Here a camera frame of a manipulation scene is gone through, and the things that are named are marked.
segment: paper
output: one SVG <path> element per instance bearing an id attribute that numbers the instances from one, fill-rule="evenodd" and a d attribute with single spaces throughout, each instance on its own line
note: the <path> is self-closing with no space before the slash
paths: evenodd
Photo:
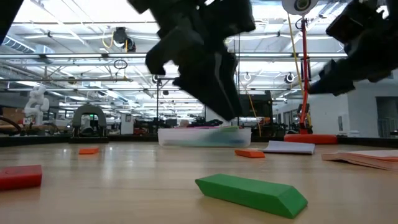
<path id="1" fill-rule="evenodd" d="M 315 144 L 297 143 L 297 142 L 283 142 L 283 141 L 269 141 L 268 147 L 262 149 L 262 152 L 273 153 L 291 153 L 291 154 L 314 154 Z"/>

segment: plastic container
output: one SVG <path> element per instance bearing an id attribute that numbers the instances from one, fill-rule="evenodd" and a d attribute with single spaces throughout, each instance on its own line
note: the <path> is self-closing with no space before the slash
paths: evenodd
<path id="1" fill-rule="evenodd" d="M 161 128 L 158 138 L 161 146 L 248 147 L 251 129 Z"/>

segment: yellow wire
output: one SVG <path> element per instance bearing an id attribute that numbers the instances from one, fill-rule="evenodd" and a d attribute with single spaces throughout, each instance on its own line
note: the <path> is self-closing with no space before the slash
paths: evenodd
<path id="1" fill-rule="evenodd" d="M 104 45 L 107 49 L 109 49 L 109 48 L 111 48 L 111 47 L 113 46 L 113 34 L 114 34 L 114 32 L 112 32 L 111 45 L 107 45 L 107 44 L 105 43 L 105 40 L 104 40 L 104 36 L 105 36 L 105 32 L 104 32 L 104 35 L 103 35 L 103 37 L 102 37 L 102 43 L 103 43 L 103 45 Z"/>
<path id="2" fill-rule="evenodd" d="M 287 14 L 287 19 L 289 21 L 290 38 L 292 39 L 293 56 L 294 56 L 294 62 L 296 64 L 296 72 L 297 72 L 297 76 L 298 76 L 298 82 L 300 84 L 301 94 L 304 97 L 304 88 L 303 88 L 303 84 L 302 84 L 302 81 L 301 81 L 301 74 L 300 74 L 300 71 L 299 71 L 299 63 L 298 63 L 297 54 L 296 54 L 296 47 L 295 47 L 295 44 L 294 44 L 292 23 L 290 21 L 289 13 Z M 306 105 L 303 105 L 302 113 L 305 112 L 305 108 L 306 107 L 307 107 Z M 311 126 L 311 116 L 308 113 L 307 113 L 307 119 L 308 119 L 308 124 Z"/>
<path id="3" fill-rule="evenodd" d="M 243 85 L 243 83 L 242 83 L 241 80 L 240 80 L 240 82 L 241 82 L 241 84 L 242 84 L 242 86 L 243 86 L 243 88 L 244 88 L 244 91 L 245 91 L 246 94 L 249 96 L 250 105 L 251 105 L 251 108 L 252 108 L 252 110 L 253 110 L 254 117 L 256 118 L 257 125 L 259 126 L 259 135 L 260 135 L 260 137 L 261 137 L 261 125 L 260 125 L 260 122 L 257 120 L 256 110 L 254 110 L 253 101 L 251 100 L 251 96 L 250 96 L 248 90 L 246 89 L 246 87 Z"/>

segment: wooden tabletop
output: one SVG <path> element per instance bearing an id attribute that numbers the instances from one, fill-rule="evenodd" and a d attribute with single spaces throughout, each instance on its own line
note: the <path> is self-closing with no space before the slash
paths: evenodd
<path id="1" fill-rule="evenodd" d="M 0 148 L 0 167 L 44 168 L 40 189 L 0 192 L 0 223 L 398 223 L 398 173 L 320 159 L 323 152 L 371 147 L 317 146 L 314 156 L 266 159 L 235 156 L 234 149 L 155 143 L 100 145 L 94 156 L 79 156 L 78 148 Z M 308 207 L 289 220 L 203 196 L 194 180 L 217 173 L 293 185 Z"/>

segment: wooden block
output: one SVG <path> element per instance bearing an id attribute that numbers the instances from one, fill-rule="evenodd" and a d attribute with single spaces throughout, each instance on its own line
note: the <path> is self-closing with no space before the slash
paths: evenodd
<path id="1" fill-rule="evenodd" d="M 100 151 L 99 147 L 87 147 L 79 149 L 80 155 L 92 155 Z"/>
<path id="2" fill-rule="evenodd" d="M 42 185 L 42 166 L 15 166 L 0 170 L 0 190 L 24 189 Z"/>
<path id="3" fill-rule="evenodd" d="M 248 158 L 265 158 L 266 156 L 264 155 L 263 152 L 261 151 L 256 151 L 256 150 L 235 150 L 235 154 L 238 156 L 244 156 Z"/>
<path id="4" fill-rule="evenodd" d="M 216 174 L 195 180 L 202 193 L 287 218 L 295 218 L 307 199 L 293 186 Z"/>

